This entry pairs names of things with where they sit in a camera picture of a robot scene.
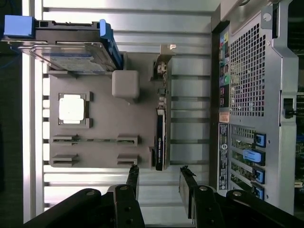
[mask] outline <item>black cable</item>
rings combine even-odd
[[[4,8],[7,4],[8,4],[8,0],[5,0],[5,2],[3,3],[3,5],[0,6],[0,8]]]
[[[245,6],[245,5],[247,5],[249,2],[250,2],[250,0],[244,1],[244,2],[242,2],[242,3],[240,4],[240,6]]]

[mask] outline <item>ventilation grille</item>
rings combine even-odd
[[[231,115],[264,116],[265,46],[259,24],[231,44]]]
[[[242,136],[242,137],[246,137],[246,138],[250,138],[250,139],[254,138],[254,130],[252,130],[252,129],[241,127],[241,126],[234,126],[234,125],[231,125],[230,128],[231,128],[231,133],[234,135],[238,135],[238,136]]]

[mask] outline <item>screw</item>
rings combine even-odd
[[[87,195],[87,196],[93,196],[94,194],[95,194],[95,192],[89,191],[86,195]]]
[[[205,186],[201,186],[201,187],[199,188],[199,190],[201,190],[201,191],[207,191],[208,189],[207,189]]]
[[[234,195],[234,196],[241,196],[242,193],[240,193],[240,192],[238,192],[238,191],[234,191],[234,192],[233,192],[233,195]]]

